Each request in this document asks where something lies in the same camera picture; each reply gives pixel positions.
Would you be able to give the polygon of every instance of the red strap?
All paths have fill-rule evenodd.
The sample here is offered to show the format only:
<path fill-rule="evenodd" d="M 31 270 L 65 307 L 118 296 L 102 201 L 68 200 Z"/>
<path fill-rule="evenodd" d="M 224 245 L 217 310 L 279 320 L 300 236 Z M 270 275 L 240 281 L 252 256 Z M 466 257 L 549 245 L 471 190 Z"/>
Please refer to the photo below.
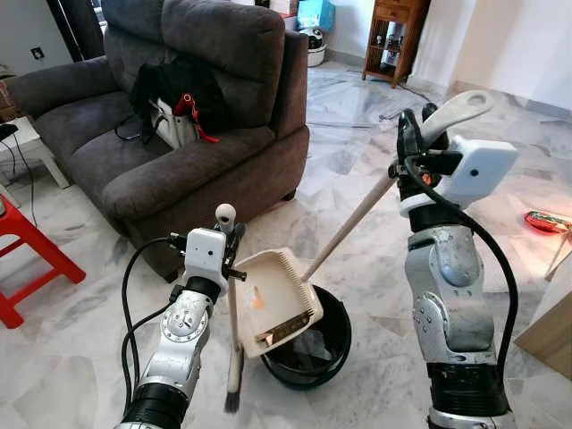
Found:
<path fill-rule="evenodd" d="M 209 136 L 208 134 L 205 133 L 205 131 L 203 130 L 203 127 L 200 126 L 200 122 L 198 121 L 198 109 L 195 106 L 194 101 L 195 100 L 193 100 L 192 114 L 193 114 L 193 119 L 197 123 L 197 129 L 198 129 L 199 137 L 210 142 L 210 143 L 218 143 L 219 141 L 221 141 L 220 139 L 218 139 L 216 137 Z"/>
<path fill-rule="evenodd" d="M 189 112 L 191 112 L 193 120 L 197 124 L 198 135 L 200 138 L 210 143 L 218 143 L 219 141 L 221 141 L 216 137 L 212 137 L 206 134 L 205 131 L 203 130 L 203 127 L 200 126 L 200 122 L 198 121 L 198 109 L 195 104 L 195 98 L 193 98 L 192 94 L 187 92 L 181 96 L 181 98 L 179 99 L 179 103 L 177 103 L 177 105 L 175 106 L 174 110 L 172 111 L 172 114 L 174 114 L 175 116 L 185 116 L 189 114 Z"/>

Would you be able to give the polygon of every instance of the white bag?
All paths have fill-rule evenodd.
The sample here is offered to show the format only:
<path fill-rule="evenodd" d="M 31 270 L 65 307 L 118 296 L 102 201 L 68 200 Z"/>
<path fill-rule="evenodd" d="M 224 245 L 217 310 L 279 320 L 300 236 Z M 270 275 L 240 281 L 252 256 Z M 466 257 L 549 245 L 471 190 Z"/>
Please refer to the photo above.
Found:
<path fill-rule="evenodd" d="M 175 116 L 172 108 L 161 98 L 157 103 L 149 100 L 155 108 L 151 112 L 151 123 L 156 128 L 157 135 L 173 149 L 178 149 L 190 141 L 197 141 L 198 131 L 195 123 L 187 116 Z"/>

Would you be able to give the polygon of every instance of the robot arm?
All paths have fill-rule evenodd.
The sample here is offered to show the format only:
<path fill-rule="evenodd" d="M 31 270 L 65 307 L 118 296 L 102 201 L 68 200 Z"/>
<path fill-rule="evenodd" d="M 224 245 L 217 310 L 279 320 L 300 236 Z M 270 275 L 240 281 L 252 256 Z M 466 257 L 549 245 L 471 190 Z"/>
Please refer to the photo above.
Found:
<path fill-rule="evenodd" d="M 189 233 L 182 277 L 185 286 L 173 291 L 178 297 L 161 317 L 156 352 L 115 429 L 180 429 L 197 384 L 214 305 L 228 290 L 229 275 L 242 278 L 231 267 L 244 225 L 234 228 L 231 209 L 217 210 L 222 231 L 198 228 Z"/>
<path fill-rule="evenodd" d="M 440 139 L 440 149 L 447 149 Z M 408 240 L 406 276 L 413 292 L 413 321 L 428 375 L 432 429 L 514 428 L 497 369 L 494 324 L 483 296 L 484 267 L 473 232 L 437 205 L 403 168 L 414 156 L 426 184 L 464 207 L 490 194 L 514 163 L 508 143 L 456 137 L 452 150 L 426 147 L 415 117 L 400 117 L 397 163 L 401 213 L 414 234 Z"/>

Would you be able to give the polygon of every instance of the black bucket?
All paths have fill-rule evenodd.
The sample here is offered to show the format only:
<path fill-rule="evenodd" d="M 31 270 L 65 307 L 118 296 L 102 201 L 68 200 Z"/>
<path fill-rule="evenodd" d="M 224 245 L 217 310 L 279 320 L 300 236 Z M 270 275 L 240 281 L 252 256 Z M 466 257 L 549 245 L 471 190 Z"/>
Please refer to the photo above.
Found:
<path fill-rule="evenodd" d="M 282 384 L 308 391 L 330 381 L 346 362 L 351 324 L 343 303 L 314 286 L 324 317 L 296 338 L 261 356 L 268 371 Z"/>

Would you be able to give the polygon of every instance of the sofa backrest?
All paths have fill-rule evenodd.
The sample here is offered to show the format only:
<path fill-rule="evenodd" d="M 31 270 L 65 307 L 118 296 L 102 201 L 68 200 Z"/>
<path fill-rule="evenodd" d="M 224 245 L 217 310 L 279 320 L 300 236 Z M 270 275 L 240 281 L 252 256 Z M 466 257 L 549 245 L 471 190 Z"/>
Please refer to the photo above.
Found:
<path fill-rule="evenodd" d="M 282 70 L 284 23 L 278 13 L 223 0 L 104 0 L 105 54 L 130 91 L 143 63 L 201 58 L 241 128 L 270 122 Z"/>

